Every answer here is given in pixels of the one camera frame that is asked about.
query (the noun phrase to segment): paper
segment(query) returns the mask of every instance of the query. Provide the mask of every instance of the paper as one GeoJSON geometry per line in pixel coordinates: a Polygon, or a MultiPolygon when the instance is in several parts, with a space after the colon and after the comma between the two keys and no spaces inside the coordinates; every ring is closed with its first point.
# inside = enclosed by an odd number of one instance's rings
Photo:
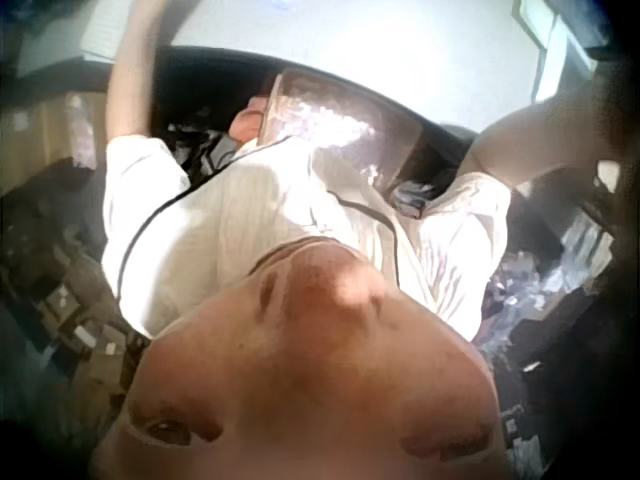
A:
{"type": "Polygon", "coordinates": [[[29,129],[29,113],[20,110],[13,114],[13,130],[16,132],[24,132],[29,129]]]}
{"type": "Polygon", "coordinates": [[[77,326],[73,333],[75,333],[76,337],[78,337],[87,347],[96,348],[98,340],[93,335],[91,335],[83,326],[77,326]]]}
{"type": "Polygon", "coordinates": [[[80,48],[85,54],[115,58],[124,36],[131,0],[99,0],[80,48]]]}

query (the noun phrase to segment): eye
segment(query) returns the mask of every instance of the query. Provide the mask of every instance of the eye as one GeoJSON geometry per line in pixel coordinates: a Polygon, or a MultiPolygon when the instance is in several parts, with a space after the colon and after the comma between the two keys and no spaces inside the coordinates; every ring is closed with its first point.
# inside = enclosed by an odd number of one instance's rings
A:
{"type": "Polygon", "coordinates": [[[186,425],[173,421],[160,421],[147,427],[144,433],[167,445],[188,447],[194,440],[194,434],[186,425]]]}

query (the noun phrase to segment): person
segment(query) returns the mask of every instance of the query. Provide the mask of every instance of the person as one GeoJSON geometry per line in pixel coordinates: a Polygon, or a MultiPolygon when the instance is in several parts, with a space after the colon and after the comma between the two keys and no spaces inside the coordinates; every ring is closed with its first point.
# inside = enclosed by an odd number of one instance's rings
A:
{"type": "Polygon", "coordinates": [[[555,98],[488,128],[416,222],[341,159],[295,138],[256,147],[263,100],[231,129],[253,140],[192,189],[149,138],[169,3],[137,0],[109,86],[103,268],[152,341],[97,476],[508,477],[470,341],[510,190],[593,171],[590,102],[555,98]]]}

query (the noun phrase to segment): hand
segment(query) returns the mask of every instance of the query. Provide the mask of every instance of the hand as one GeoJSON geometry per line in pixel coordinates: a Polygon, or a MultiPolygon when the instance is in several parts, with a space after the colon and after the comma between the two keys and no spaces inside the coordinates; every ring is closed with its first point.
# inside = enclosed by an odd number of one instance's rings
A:
{"type": "Polygon", "coordinates": [[[229,127],[229,136],[241,145],[258,138],[267,110],[267,97],[253,97],[247,108],[236,115],[229,127]]]}

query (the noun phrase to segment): cardboard box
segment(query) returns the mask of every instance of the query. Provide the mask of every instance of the cardboard box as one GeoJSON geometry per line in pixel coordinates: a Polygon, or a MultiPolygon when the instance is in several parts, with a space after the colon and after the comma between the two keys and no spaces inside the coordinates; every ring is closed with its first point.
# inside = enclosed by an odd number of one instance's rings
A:
{"type": "Polygon", "coordinates": [[[65,158],[94,168],[104,162],[106,95],[68,93],[0,117],[0,195],[65,158]]]}
{"type": "Polygon", "coordinates": [[[110,325],[104,325],[96,348],[91,353],[90,376],[113,395],[125,393],[135,371],[127,352],[127,337],[110,325]]]}

